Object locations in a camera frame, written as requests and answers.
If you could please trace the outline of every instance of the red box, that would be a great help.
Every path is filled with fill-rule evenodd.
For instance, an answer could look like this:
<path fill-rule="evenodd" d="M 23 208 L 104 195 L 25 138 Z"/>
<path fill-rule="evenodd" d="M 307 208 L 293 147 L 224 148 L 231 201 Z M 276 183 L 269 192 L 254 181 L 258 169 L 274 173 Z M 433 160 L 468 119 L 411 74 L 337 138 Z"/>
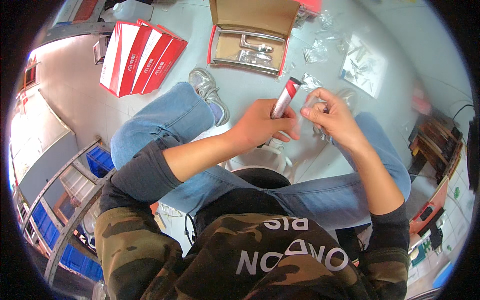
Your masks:
<path fill-rule="evenodd" d="M 100 85 L 116 97 L 130 95 L 140 57 L 152 28 L 117 22 L 108 43 Z"/>
<path fill-rule="evenodd" d="M 151 28 L 152 33 L 145 45 L 135 80 L 133 81 L 132 95 L 143 93 L 145 85 L 154 71 L 157 62 L 161 59 L 173 39 L 171 35 L 163 33 L 156 27 Z"/>
<path fill-rule="evenodd" d="M 138 20 L 138 22 L 152 26 L 151 24 L 143 20 Z M 150 74 L 150 77 L 143 91 L 140 93 L 141 95 L 151 93 L 153 90 L 156 90 L 160 87 L 167 73 L 170 71 L 173 64 L 188 44 L 187 41 L 174 34 L 173 32 L 169 31 L 165 27 L 157 25 L 157 28 L 164 34 L 171 35 L 172 40 L 170 41 L 165 51 L 162 53 L 160 59 L 157 61 L 155 68 Z"/>

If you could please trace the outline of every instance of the black sleeve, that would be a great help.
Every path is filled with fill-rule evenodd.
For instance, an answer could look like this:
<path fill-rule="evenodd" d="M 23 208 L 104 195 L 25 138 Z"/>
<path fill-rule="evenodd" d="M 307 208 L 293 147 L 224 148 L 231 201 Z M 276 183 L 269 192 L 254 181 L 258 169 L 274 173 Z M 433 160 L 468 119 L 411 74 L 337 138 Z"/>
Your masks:
<path fill-rule="evenodd" d="M 408 251 L 410 225 L 405 203 L 391 213 L 385 215 L 370 214 L 370 216 L 373 232 L 368 251 L 389 247 L 397 247 Z"/>
<path fill-rule="evenodd" d="M 106 182 L 99 203 L 101 213 L 116 207 L 148 209 L 182 184 L 170 170 L 158 143 L 148 143 Z"/>

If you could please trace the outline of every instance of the blue jeans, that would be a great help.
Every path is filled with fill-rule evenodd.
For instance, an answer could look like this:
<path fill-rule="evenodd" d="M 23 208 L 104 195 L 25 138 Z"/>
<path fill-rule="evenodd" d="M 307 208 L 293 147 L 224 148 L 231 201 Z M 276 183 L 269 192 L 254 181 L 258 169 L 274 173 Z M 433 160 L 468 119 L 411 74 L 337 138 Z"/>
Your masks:
<path fill-rule="evenodd" d="M 392 143 L 370 113 L 355 121 L 374 147 L 405 199 L 410 178 Z M 152 140 L 165 149 L 190 142 L 214 125 L 208 105 L 188 83 L 179 83 L 140 110 L 111 140 L 113 164 L 125 165 Z M 338 147 L 356 171 L 348 153 Z M 215 166 L 201 172 L 165 195 L 161 202 L 183 212 L 198 209 L 235 188 L 257 188 L 228 170 Z M 365 190 L 357 172 L 292 184 L 279 189 L 260 189 L 275 197 L 290 216 L 307 217 L 326 230 L 348 228 L 370 222 Z"/>

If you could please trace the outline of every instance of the hand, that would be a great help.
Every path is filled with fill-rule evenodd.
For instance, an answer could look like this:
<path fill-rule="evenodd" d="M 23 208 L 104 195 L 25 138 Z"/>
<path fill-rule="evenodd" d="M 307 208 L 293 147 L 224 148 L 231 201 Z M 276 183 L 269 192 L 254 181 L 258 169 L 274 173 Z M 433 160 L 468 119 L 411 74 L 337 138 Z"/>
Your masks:
<path fill-rule="evenodd" d="M 315 103 L 312 108 L 302 108 L 300 111 L 316 128 L 331 135 L 347 151 L 352 151 L 354 147 L 366 141 L 342 99 L 324 88 L 317 88 L 310 95 L 325 101 Z"/>
<path fill-rule="evenodd" d="M 289 106 L 283 116 L 279 119 L 270 119 L 270 112 L 277 99 L 258 99 L 245 112 L 240 121 L 228 132 L 231 139 L 238 143 L 244 151 L 259 146 L 271 137 L 283 142 L 289 142 L 290 139 L 279 131 L 288 134 L 292 139 L 298 140 L 300 137 L 293 131 L 293 126 L 297 123 L 296 114 Z"/>

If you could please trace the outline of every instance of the sock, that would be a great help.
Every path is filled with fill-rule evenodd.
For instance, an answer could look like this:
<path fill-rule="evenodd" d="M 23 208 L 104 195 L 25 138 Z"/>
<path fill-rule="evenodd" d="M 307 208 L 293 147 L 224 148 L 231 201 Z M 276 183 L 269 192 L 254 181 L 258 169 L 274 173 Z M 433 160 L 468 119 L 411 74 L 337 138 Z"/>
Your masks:
<path fill-rule="evenodd" d="M 220 106 L 212 102 L 209 103 L 208 106 L 210 107 L 210 110 L 213 112 L 213 115 L 215 117 L 215 124 L 217 124 L 218 121 L 220 121 L 220 119 L 223 116 L 222 109 L 220 108 Z"/>

